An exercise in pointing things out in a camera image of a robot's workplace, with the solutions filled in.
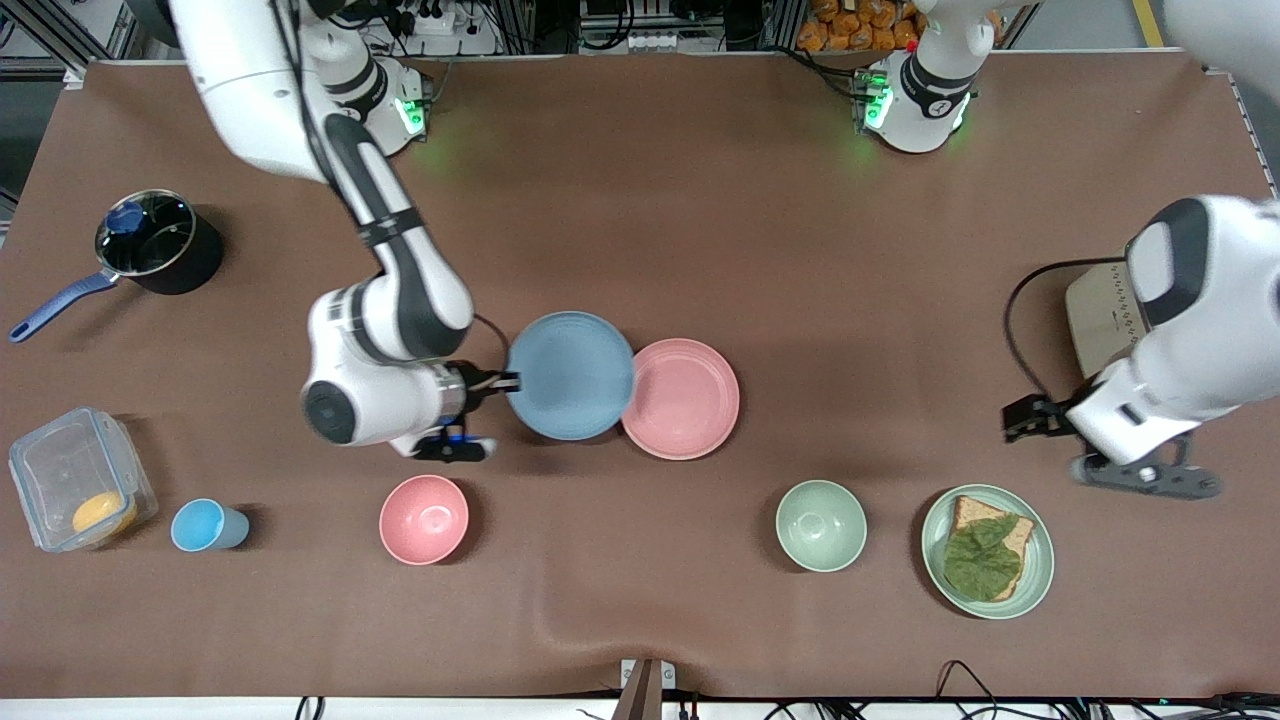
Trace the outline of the blue plate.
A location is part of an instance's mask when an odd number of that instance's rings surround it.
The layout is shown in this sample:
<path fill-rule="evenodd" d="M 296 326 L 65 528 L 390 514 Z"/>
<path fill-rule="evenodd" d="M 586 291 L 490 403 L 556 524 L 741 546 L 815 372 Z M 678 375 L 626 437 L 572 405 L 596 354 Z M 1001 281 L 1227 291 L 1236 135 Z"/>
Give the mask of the blue plate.
<path fill-rule="evenodd" d="M 521 383 L 507 395 L 515 415 L 549 439 L 595 438 L 620 423 L 634 397 L 628 341 L 590 313 L 552 313 L 530 323 L 512 343 L 507 368 Z"/>

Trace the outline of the pink plate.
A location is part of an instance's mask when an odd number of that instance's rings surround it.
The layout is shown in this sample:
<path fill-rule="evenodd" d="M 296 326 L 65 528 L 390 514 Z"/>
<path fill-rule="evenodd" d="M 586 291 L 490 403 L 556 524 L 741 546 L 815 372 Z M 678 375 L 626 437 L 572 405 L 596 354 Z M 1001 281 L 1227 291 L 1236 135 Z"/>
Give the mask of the pink plate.
<path fill-rule="evenodd" d="M 634 355 L 634 397 L 623 413 L 627 437 L 645 452 L 687 461 L 714 452 L 739 419 L 740 388 L 728 361 L 696 340 L 669 338 Z"/>

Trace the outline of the brown bread slice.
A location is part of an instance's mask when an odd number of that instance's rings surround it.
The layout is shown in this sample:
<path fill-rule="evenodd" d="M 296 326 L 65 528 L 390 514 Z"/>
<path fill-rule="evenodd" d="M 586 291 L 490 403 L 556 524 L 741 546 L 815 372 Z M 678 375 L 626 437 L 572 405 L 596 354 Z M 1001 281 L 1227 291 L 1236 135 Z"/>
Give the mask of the brown bread slice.
<path fill-rule="evenodd" d="M 1025 569 L 1028 547 L 1030 544 L 1033 533 L 1036 530 L 1036 523 L 1032 521 L 1029 518 L 1025 518 L 1025 516 L 1023 516 L 1023 515 L 1020 515 L 1018 512 L 1012 512 L 1012 511 L 1006 511 L 1006 510 L 1002 510 L 1002 509 L 997 509 L 993 505 L 986 503 L 986 502 L 979 501 L 978 498 L 973 498 L 970 496 L 960 496 L 960 497 L 957 497 L 956 503 L 955 503 L 954 525 L 952 525 L 952 529 L 950 532 L 950 536 L 955 530 L 957 530 L 957 529 L 965 527 L 966 524 L 969 524 L 970 521 L 974 521 L 974 520 L 978 520 L 978 519 L 982 519 L 982 518 L 998 518 L 998 516 L 1001 516 L 1004 514 L 1007 514 L 1007 512 L 1015 514 L 1015 515 L 1018 515 L 1018 516 L 1021 518 L 1021 520 L 1019 521 L 1019 525 L 1018 525 L 1016 530 L 1005 541 L 1005 543 L 1006 543 L 1006 546 L 1009 548 L 1018 551 L 1018 553 L 1021 556 L 1023 568 L 1019 571 L 1019 575 L 1015 578 L 1015 580 L 996 598 L 996 601 L 995 602 L 988 602 L 988 603 L 1004 602 L 1004 601 L 1010 600 L 1012 597 L 1012 593 L 1018 588 L 1018 583 L 1021 579 L 1021 575 L 1023 575 L 1024 569 Z"/>

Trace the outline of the silver toaster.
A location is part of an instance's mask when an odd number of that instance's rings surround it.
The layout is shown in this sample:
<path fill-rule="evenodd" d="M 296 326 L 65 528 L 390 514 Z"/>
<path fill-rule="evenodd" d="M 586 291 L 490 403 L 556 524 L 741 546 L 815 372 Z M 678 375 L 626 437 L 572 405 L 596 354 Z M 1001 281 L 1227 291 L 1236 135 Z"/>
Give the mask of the silver toaster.
<path fill-rule="evenodd" d="M 1124 260 L 1101 263 L 1070 283 L 1065 307 L 1078 365 L 1087 379 L 1129 355 L 1149 333 Z"/>

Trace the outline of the pink bowl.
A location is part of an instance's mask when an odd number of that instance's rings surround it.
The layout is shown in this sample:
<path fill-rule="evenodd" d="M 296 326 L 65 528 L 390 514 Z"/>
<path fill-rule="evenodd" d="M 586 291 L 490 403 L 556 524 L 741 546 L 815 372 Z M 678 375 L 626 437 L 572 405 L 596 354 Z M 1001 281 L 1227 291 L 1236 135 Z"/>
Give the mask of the pink bowl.
<path fill-rule="evenodd" d="M 410 566 L 444 561 L 468 529 L 468 502 L 462 489 L 439 475 L 412 477 L 385 498 L 379 514 L 384 550 Z"/>

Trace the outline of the green lettuce leaf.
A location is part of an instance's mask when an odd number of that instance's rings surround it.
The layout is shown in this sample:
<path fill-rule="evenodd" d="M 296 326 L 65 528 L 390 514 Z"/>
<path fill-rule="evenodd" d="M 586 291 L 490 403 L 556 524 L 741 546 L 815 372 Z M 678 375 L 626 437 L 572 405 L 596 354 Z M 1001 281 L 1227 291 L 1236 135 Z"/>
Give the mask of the green lettuce leaf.
<path fill-rule="evenodd" d="M 945 548 L 943 577 L 964 597 L 995 602 L 1023 568 L 1018 551 L 1005 541 L 1016 530 L 1020 516 L 1007 512 L 982 518 L 955 530 Z"/>

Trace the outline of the green plate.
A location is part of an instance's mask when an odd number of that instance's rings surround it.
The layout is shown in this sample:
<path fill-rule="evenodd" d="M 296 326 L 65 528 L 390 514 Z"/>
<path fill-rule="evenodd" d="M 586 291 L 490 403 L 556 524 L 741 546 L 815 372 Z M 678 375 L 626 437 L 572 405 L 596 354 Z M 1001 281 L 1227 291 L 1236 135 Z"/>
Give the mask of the green plate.
<path fill-rule="evenodd" d="M 1021 552 L 1021 573 L 1007 597 L 1000 601 L 978 601 L 964 597 L 945 579 L 945 546 L 959 519 L 960 501 L 969 498 L 1001 512 L 1025 518 L 1030 529 Z M 922 557 L 936 589 L 956 609 L 984 620 L 1011 620 L 1020 618 L 1047 596 L 1053 580 L 1055 553 L 1050 533 L 1036 510 L 1015 493 L 997 486 L 969 484 L 943 492 L 922 523 Z"/>

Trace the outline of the green bowl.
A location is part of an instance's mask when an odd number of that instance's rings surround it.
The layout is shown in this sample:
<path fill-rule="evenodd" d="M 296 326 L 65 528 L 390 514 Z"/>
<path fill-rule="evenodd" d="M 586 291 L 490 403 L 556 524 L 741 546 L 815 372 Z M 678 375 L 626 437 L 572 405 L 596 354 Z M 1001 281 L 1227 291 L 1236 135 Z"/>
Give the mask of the green bowl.
<path fill-rule="evenodd" d="M 783 495 L 774 514 L 774 530 L 780 547 L 799 568 L 832 573 L 861 556 L 868 520 L 850 489 L 832 480 L 810 479 Z"/>

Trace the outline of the blue cup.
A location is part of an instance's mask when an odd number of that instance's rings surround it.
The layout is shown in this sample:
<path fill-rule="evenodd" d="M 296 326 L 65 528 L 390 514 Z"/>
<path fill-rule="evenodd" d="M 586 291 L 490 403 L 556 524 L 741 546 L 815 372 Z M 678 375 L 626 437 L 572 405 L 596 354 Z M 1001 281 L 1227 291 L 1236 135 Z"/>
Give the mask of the blue cup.
<path fill-rule="evenodd" d="M 250 520 L 239 510 L 212 498 L 196 498 L 182 506 L 170 524 L 172 543 L 187 553 L 233 550 L 250 533 Z"/>

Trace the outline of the glass lid with blue knob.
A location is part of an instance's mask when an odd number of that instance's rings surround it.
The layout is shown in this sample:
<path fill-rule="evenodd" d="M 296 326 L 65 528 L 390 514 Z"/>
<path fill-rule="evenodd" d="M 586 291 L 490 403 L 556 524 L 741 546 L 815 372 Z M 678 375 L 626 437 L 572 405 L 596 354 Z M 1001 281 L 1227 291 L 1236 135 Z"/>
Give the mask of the glass lid with blue knob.
<path fill-rule="evenodd" d="M 120 275 L 145 275 L 182 255 L 195 233 L 197 214 L 166 190 L 134 192 L 105 213 L 95 236 L 95 252 Z"/>

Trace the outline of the yellow round food piece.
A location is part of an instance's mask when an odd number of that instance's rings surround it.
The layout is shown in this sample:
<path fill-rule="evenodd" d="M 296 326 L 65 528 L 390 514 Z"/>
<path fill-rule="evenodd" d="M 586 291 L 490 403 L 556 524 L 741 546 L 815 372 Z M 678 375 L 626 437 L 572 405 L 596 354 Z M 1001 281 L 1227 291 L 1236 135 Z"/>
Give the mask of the yellow round food piece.
<path fill-rule="evenodd" d="M 138 514 L 131 495 L 105 491 L 84 500 L 72 515 L 74 547 L 104 544 L 131 527 Z"/>

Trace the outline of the clear plastic container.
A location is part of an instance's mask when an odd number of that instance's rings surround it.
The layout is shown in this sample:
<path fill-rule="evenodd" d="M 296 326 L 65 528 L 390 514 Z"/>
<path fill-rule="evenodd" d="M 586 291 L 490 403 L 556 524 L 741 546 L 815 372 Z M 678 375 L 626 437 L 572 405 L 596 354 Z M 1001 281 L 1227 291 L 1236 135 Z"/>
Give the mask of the clear plastic container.
<path fill-rule="evenodd" d="M 45 552 L 101 546 L 74 547 L 72 529 L 76 509 L 101 492 L 131 495 L 137 502 L 137 518 L 123 532 L 157 511 L 128 429 L 95 407 L 77 407 L 19 438 L 9 468 L 35 546 Z"/>

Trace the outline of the bag of orange bread rolls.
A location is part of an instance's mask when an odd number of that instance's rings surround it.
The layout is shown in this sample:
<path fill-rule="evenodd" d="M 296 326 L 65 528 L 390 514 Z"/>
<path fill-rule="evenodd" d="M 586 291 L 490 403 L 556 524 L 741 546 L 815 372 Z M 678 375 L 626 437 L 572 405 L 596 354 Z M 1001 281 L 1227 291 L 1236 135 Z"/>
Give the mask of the bag of orange bread rolls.
<path fill-rule="evenodd" d="M 913 0 L 808 0 L 796 50 L 911 50 L 928 24 Z"/>

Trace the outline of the metal table edge bracket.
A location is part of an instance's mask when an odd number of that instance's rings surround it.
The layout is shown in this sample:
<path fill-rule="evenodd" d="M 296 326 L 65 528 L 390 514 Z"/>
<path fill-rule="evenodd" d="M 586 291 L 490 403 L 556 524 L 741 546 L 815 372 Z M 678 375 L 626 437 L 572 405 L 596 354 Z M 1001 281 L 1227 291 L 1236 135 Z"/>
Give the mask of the metal table edge bracket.
<path fill-rule="evenodd" d="M 623 688 L 611 720 L 663 720 L 666 691 L 676 689 L 676 667 L 659 659 L 622 662 Z"/>

